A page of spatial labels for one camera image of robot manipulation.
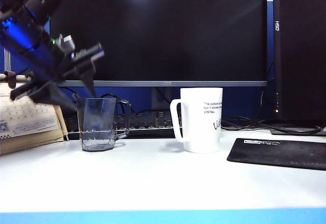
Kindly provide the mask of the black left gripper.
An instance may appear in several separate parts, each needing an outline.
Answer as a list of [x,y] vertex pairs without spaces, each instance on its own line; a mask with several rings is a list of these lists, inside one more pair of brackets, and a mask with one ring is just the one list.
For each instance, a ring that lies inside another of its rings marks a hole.
[[93,76],[95,61],[104,55],[100,43],[74,53],[62,46],[26,11],[1,13],[1,45],[27,63],[30,81],[12,90],[11,99],[27,94],[35,103],[52,104],[76,111],[75,103],[57,85],[68,76],[77,76],[92,97],[97,97]]

